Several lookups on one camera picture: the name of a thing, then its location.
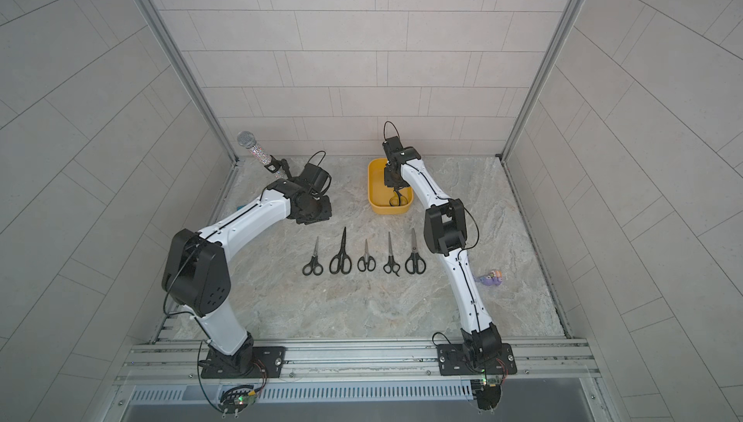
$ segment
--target marble floor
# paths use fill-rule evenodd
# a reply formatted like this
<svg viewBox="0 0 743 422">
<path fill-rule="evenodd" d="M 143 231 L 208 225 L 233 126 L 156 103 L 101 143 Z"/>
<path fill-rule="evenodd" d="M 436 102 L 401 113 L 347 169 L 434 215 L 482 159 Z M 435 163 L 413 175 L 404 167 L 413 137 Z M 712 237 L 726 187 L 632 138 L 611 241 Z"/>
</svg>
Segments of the marble floor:
<svg viewBox="0 0 743 422">
<path fill-rule="evenodd" d="M 378 215 L 368 204 L 366 168 L 372 157 L 327 157 L 322 168 L 333 177 L 328 191 L 333 216 L 327 222 L 299 225 L 281 221 L 251 241 L 233 260 L 229 300 L 240 324 L 255 338 L 293 337 L 430 337 L 435 331 L 459 336 L 459 310 L 441 265 L 423 241 L 423 206 L 414 201 L 402 215 Z M 480 227 L 480 241 L 469 251 L 477 277 L 499 269 L 500 286 L 477 284 L 501 335 L 562 336 L 534 249 L 500 161 L 495 157 L 425 157 L 426 167 L 441 188 L 460 198 Z M 306 157 L 289 159 L 299 173 Z M 226 216 L 259 194 L 273 176 L 248 158 L 228 196 Z M 354 262 L 348 275 L 331 275 L 330 258 L 338 252 L 343 227 L 346 250 Z M 404 265 L 410 254 L 410 229 L 418 234 L 423 275 L 385 274 L 387 231 L 392 232 L 395 260 Z M 305 277 L 301 268 L 320 237 L 321 276 Z M 468 241 L 476 238 L 468 221 Z M 359 272 L 364 239 L 377 260 L 371 273 Z M 192 319 L 181 315 L 175 339 L 202 337 Z"/>
</svg>

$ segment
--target microphone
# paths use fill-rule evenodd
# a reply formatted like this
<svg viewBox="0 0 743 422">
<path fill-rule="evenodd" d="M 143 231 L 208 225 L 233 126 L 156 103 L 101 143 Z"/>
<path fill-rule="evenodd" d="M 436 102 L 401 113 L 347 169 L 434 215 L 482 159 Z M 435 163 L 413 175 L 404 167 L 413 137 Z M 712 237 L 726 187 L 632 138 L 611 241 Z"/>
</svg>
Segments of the microphone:
<svg viewBox="0 0 743 422">
<path fill-rule="evenodd" d="M 271 171 L 274 174 L 274 177 L 287 178 L 284 170 L 279 167 L 281 164 L 279 160 L 266 153 L 264 149 L 261 148 L 260 145 L 258 145 L 258 141 L 255 140 L 255 135 L 248 132 L 247 130 L 244 130 L 237 134 L 237 143 L 241 147 L 244 147 L 248 151 L 250 151 L 250 154 L 255 156 L 255 159 L 261 161 L 263 167 Z"/>
</svg>

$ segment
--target yellow plastic container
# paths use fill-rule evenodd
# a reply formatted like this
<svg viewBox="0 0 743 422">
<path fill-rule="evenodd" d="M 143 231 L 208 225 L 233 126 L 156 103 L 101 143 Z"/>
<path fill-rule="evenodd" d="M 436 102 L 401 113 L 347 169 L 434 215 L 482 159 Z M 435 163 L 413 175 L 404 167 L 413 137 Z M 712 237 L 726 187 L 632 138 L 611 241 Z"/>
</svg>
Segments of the yellow plastic container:
<svg viewBox="0 0 743 422">
<path fill-rule="evenodd" d="M 403 214 L 410 209 L 413 203 L 413 189 L 409 186 L 400 190 L 400 194 L 407 198 L 408 203 L 401 206 L 390 206 L 389 200 L 397 195 L 392 188 L 384 185 L 384 167 L 386 157 L 378 157 L 369 163 L 368 167 L 368 199 L 371 208 L 377 214 Z"/>
</svg>

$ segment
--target wire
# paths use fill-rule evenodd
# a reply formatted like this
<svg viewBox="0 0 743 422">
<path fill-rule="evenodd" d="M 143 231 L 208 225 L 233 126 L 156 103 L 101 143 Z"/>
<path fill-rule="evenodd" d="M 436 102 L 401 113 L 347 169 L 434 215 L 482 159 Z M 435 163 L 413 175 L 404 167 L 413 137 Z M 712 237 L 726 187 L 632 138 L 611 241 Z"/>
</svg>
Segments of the wire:
<svg viewBox="0 0 743 422">
<path fill-rule="evenodd" d="M 204 398 L 207 400 L 209 405 L 213 407 L 215 411 L 223 415 L 225 414 L 225 412 L 220 411 L 218 407 L 214 406 L 214 403 L 212 403 L 212 400 L 209 399 L 209 397 L 207 396 L 207 392 L 204 390 L 204 385 L 201 384 L 201 369 L 199 368 L 199 358 L 201 357 L 201 346 L 202 345 L 204 345 L 203 340 L 199 343 L 199 354 L 196 355 L 196 376 L 199 378 L 199 386 L 201 388 L 201 393 L 204 394 Z"/>
<path fill-rule="evenodd" d="M 390 122 L 388 120 L 385 121 L 384 125 L 382 126 L 382 136 L 384 137 L 384 140 L 385 141 L 387 141 L 387 135 L 386 135 L 387 124 L 392 124 L 392 126 L 395 127 L 395 124 L 394 123 L 392 123 L 392 122 Z M 400 132 L 397 131 L 397 128 L 396 127 L 395 127 L 395 132 L 397 133 L 397 137 L 400 137 Z"/>
<path fill-rule="evenodd" d="M 437 331 L 436 333 L 431 335 L 431 343 L 433 343 L 434 346 L 436 346 L 436 342 L 433 341 L 433 339 L 436 337 L 436 335 L 441 335 L 450 345 L 452 342 L 449 340 L 449 337 L 443 334 L 443 332 Z"/>
<path fill-rule="evenodd" d="M 312 158 L 313 158 L 313 157 L 315 157 L 315 156 L 317 156 L 317 155 L 319 155 L 320 153 L 322 153 L 322 157 L 320 158 L 320 162 L 319 162 L 319 163 L 317 163 L 317 164 L 315 164 L 316 166 L 320 167 L 320 165 L 322 164 L 322 160 L 323 160 L 323 159 L 325 159 L 325 157 L 326 157 L 326 156 L 328 155 L 328 153 L 327 153 L 327 152 L 325 152 L 325 150 L 324 150 L 324 149 L 321 149 L 321 150 L 320 150 L 319 152 L 317 152 L 317 153 L 315 153 L 314 155 L 310 156 L 310 158 L 309 158 L 309 159 L 307 159 L 307 164 L 310 164 L 310 161 L 312 160 Z"/>
</svg>

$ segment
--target black scissors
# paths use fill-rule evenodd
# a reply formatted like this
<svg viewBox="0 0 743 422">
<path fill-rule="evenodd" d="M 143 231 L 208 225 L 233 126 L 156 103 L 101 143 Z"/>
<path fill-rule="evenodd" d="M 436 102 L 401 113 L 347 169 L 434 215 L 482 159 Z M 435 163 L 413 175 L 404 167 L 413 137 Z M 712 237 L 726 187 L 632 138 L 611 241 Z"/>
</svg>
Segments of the black scissors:
<svg viewBox="0 0 743 422">
<path fill-rule="evenodd" d="M 389 258 L 387 258 L 387 264 L 382 266 L 386 273 L 395 273 L 396 276 L 400 276 L 400 265 L 395 262 L 395 257 L 392 255 L 392 234 L 387 232 L 387 241 L 389 242 Z"/>
<path fill-rule="evenodd" d="M 415 229 L 412 230 L 413 232 L 413 252 L 410 253 L 410 258 L 408 258 L 407 261 L 405 261 L 405 271 L 409 274 L 414 273 L 423 273 L 426 272 L 426 262 L 421 258 L 420 255 L 418 255 L 418 241 L 415 239 Z M 411 264 L 412 269 L 408 269 L 408 263 Z"/>
<path fill-rule="evenodd" d="M 348 260 L 348 270 L 344 269 L 346 267 L 346 260 Z M 336 261 L 335 264 L 335 272 L 333 271 L 333 261 Z M 340 251 L 338 251 L 338 254 L 333 256 L 330 259 L 330 265 L 328 269 L 330 269 L 330 273 L 349 273 L 351 272 L 351 267 L 353 266 L 353 261 L 349 257 L 348 254 L 346 254 L 346 228 L 343 228 L 343 238 L 340 239 Z"/>
<path fill-rule="evenodd" d="M 312 253 L 312 259 L 308 264 L 305 264 L 305 266 L 302 268 L 302 273 L 305 276 L 310 275 L 311 273 L 315 274 L 316 276 L 321 275 L 322 273 L 322 265 L 317 261 L 317 244 L 320 243 L 320 237 L 317 237 L 315 240 L 315 250 Z"/>
<path fill-rule="evenodd" d="M 364 240 L 364 255 L 359 258 L 359 261 L 356 263 L 356 267 L 363 272 L 364 270 L 368 270 L 369 272 L 372 272 L 374 269 L 377 268 L 377 260 L 369 256 L 369 242 L 368 240 Z"/>
</svg>

